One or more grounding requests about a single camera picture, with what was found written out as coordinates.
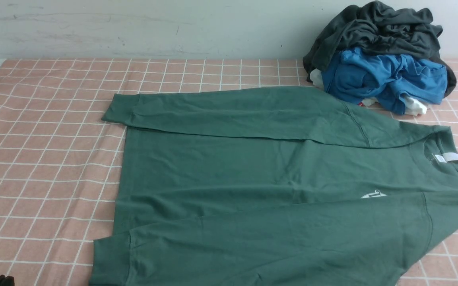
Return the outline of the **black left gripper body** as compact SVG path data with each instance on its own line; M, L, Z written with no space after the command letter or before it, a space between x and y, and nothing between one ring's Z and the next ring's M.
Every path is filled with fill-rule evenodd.
M0 275L0 286L15 286L14 277Z

